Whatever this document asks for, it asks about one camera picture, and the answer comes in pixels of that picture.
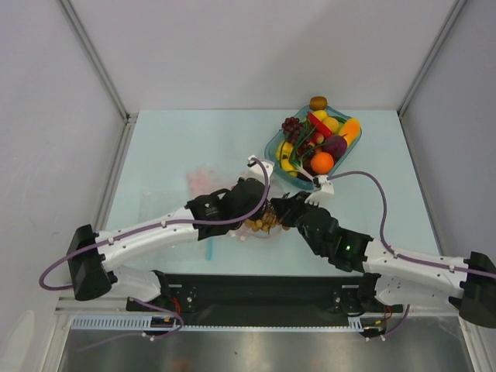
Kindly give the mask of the brown longan bunch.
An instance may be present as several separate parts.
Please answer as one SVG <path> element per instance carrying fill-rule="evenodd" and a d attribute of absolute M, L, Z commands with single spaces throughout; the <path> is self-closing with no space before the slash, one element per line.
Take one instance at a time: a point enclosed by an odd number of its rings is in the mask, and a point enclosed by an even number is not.
<path fill-rule="evenodd" d="M 265 208 L 264 214 L 256 220 L 247 219 L 244 222 L 244 226 L 248 228 L 251 232 L 264 232 L 269 233 L 272 229 L 280 225 L 279 219 L 274 213 L 271 205 Z"/>

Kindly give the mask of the orange fruit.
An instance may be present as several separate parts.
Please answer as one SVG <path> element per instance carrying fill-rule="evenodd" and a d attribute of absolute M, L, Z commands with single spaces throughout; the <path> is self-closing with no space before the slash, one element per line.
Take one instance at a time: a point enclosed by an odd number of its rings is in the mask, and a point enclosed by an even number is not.
<path fill-rule="evenodd" d="M 316 174 L 327 174 L 334 167 L 334 159 L 331 154 L 326 152 L 316 153 L 311 159 L 311 169 Z"/>

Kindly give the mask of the clear zip bag pink zipper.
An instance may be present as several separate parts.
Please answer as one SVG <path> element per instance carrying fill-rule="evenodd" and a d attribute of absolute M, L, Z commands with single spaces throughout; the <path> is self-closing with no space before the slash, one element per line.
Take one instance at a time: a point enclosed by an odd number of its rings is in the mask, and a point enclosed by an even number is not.
<path fill-rule="evenodd" d="M 233 188 L 239 177 L 245 177 L 246 172 L 239 174 L 221 170 L 219 167 L 198 167 L 186 175 L 187 189 L 185 191 L 165 191 L 144 188 L 139 200 L 138 222 L 159 218 L 167 212 L 177 209 L 186 201 L 199 195 L 210 194 L 220 188 Z M 272 239 L 283 230 L 276 220 L 271 208 L 267 208 L 260 219 L 244 222 L 239 229 L 231 231 L 226 237 L 208 238 L 200 242 L 190 242 L 180 246 L 161 248 L 154 253 L 144 256 L 149 264 L 200 264 L 211 263 L 219 258 L 221 251 L 238 250 L 248 241 L 255 239 Z"/>

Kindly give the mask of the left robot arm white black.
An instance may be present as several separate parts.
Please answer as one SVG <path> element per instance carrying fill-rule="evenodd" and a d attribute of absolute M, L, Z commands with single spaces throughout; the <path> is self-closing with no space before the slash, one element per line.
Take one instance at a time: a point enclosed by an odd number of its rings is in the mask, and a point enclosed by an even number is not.
<path fill-rule="evenodd" d="M 104 295 L 125 295 L 166 308 L 171 292 L 158 270 L 140 271 L 126 262 L 157 249 L 224 236 L 266 205 L 270 184 L 240 178 L 231 188 L 190 200 L 175 212 L 136 226 L 94 232 L 90 225 L 76 229 L 67 251 L 74 297 L 90 301 Z"/>

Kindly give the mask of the pink dotted zip bag stack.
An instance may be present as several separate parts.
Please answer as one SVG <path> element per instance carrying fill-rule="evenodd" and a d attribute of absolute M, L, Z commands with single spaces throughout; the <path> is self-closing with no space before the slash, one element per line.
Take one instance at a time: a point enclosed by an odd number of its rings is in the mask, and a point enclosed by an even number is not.
<path fill-rule="evenodd" d="M 209 195 L 226 186 L 224 177 L 214 168 L 199 167 L 186 175 L 189 195 Z"/>

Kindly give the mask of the blue zipper bag strip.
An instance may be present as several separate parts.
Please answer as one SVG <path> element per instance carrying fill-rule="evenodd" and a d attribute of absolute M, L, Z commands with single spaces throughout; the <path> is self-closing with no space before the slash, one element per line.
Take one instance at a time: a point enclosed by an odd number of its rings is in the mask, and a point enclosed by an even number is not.
<path fill-rule="evenodd" d="M 212 261 L 213 259 L 214 242 L 213 239 L 208 239 L 206 243 L 205 259 L 207 261 Z"/>

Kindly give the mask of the green spring onion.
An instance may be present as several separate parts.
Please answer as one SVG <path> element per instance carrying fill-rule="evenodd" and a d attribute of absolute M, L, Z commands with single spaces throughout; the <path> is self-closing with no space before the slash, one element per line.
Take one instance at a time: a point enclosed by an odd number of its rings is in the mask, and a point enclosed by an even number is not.
<path fill-rule="evenodd" d="M 309 173 L 309 170 L 306 170 L 305 169 L 305 164 L 308 163 L 308 158 L 313 155 L 315 153 L 315 143 L 313 142 L 313 138 L 310 142 L 310 144 L 312 145 L 312 148 L 310 150 L 307 150 L 304 154 L 302 154 L 301 156 L 298 156 L 300 161 L 301 161 L 301 165 L 298 166 L 298 175 L 300 174 L 300 169 L 303 169 L 304 171 L 306 171 L 307 173 Z"/>

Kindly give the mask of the red chili pepper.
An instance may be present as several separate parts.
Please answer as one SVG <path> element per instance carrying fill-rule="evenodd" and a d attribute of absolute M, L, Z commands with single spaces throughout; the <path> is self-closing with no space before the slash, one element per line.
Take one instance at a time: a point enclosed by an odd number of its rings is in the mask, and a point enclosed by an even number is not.
<path fill-rule="evenodd" d="M 319 120 L 312 112 L 307 113 L 307 119 L 316 128 L 316 130 L 319 133 L 321 133 L 325 138 L 328 138 L 332 135 L 332 131 L 321 120 Z"/>

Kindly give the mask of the yellow lemon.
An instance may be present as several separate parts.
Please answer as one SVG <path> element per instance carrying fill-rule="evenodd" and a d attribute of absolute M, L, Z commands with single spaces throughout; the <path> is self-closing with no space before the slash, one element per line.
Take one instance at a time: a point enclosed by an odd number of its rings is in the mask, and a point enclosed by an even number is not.
<path fill-rule="evenodd" d="M 337 119 L 328 115 L 326 110 L 317 110 L 312 113 L 320 120 L 332 133 L 338 133 L 340 123 Z"/>

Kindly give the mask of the orange mango piece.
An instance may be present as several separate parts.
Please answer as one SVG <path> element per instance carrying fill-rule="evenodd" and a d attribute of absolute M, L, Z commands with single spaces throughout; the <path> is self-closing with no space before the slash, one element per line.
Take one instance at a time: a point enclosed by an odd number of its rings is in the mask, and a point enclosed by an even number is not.
<path fill-rule="evenodd" d="M 360 121 L 356 118 L 348 119 L 339 130 L 339 136 L 344 138 L 348 146 L 350 146 L 360 134 L 361 125 Z"/>

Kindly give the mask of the brown kiwi fruit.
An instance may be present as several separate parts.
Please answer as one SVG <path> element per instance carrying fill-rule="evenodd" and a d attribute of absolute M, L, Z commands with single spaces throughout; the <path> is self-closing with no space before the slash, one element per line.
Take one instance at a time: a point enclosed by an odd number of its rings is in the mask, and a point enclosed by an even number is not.
<path fill-rule="evenodd" d="M 328 106 L 328 101 L 324 96 L 314 96 L 310 99 L 308 107 L 312 111 L 326 110 Z"/>

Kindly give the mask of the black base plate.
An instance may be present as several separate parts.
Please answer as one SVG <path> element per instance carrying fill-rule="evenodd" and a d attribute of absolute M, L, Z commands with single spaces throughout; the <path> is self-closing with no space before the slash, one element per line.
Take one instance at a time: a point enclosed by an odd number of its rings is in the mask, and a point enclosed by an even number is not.
<path fill-rule="evenodd" d="M 399 302 L 383 305 L 372 286 L 377 275 L 362 277 L 271 277 L 165 274 L 166 298 L 137 304 L 130 297 L 126 310 L 151 312 L 154 307 L 178 310 L 195 323 L 252 322 L 266 319 L 278 325 L 329 325 L 351 315 L 394 314 Z"/>

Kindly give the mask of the left aluminium frame post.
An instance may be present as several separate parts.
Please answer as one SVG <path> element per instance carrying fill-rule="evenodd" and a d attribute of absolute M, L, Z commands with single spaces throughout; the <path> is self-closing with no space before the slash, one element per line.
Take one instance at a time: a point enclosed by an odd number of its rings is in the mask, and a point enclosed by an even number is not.
<path fill-rule="evenodd" d="M 123 122 L 127 122 L 130 114 L 128 113 L 128 110 L 126 109 L 114 82 L 112 81 L 108 69 L 97 51 L 87 28 L 78 15 L 78 11 L 73 2 L 70 0 L 56 0 L 56 3 L 60 7 L 60 10 L 67 20 L 75 39 L 79 43 L 84 55 L 87 57 L 91 68 L 95 72 L 97 79 L 100 81 L 113 107 L 118 112 L 121 120 Z"/>

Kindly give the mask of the aluminium frame post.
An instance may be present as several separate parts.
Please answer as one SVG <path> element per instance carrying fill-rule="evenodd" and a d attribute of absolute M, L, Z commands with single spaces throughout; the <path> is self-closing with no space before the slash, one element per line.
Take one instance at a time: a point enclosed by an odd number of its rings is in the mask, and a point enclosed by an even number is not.
<path fill-rule="evenodd" d="M 455 28 L 456 23 L 461 17 L 462 12 L 466 8 L 467 4 L 467 0 L 456 0 L 453 2 L 445 20 L 443 21 L 442 26 L 439 29 L 439 32 L 436 34 L 436 37 L 428 50 L 428 53 L 422 60 L 420 68 L 418 69 L 415 77 L 408 87 L 408 90 L 405 93 L 404 98 L 401 100 L 401 103 L 398 106 L 397 114 L 399 119 L 402 119 L 405 116 L 405 113 L 408 111 L 409 106 L 415 99 L 415 96 L 417 95 L 423 81 L 426 79 L 428 73 L 441 54 L 444 45 L 452 34 L 453 29 Z"/>
<path fill-rule="evenodd" d="M 95 72 L 97 79 L 100 81 L 113 107 L 118 112 L 121 120 L 123 122 L 127 122 L 130 114 L 128 113 L 128 110 L 126 109 L 114 82 L 112 81 L 108 69 L 97 51 L 87 28 L 78 15 L 78 11 L 73 2 L 70 0 L 56 0 L 56 3 L 60 7 L 60 10 L 67 20 L 75 39 L 79 43 L 84 55 L 87 57 L 91 68 Z"/>

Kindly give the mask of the aluminium front rail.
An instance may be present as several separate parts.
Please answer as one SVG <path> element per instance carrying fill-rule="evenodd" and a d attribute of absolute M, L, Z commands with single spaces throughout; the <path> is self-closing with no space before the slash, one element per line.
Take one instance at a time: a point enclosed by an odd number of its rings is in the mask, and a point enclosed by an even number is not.
<path fill-rule="evenodd" d="M 126 312 L 126 298 L 98 298 L 90 301 L 77 301 L 71 297 L 60 297 L 55 312 L 73 315 L 119 314 Z"/>

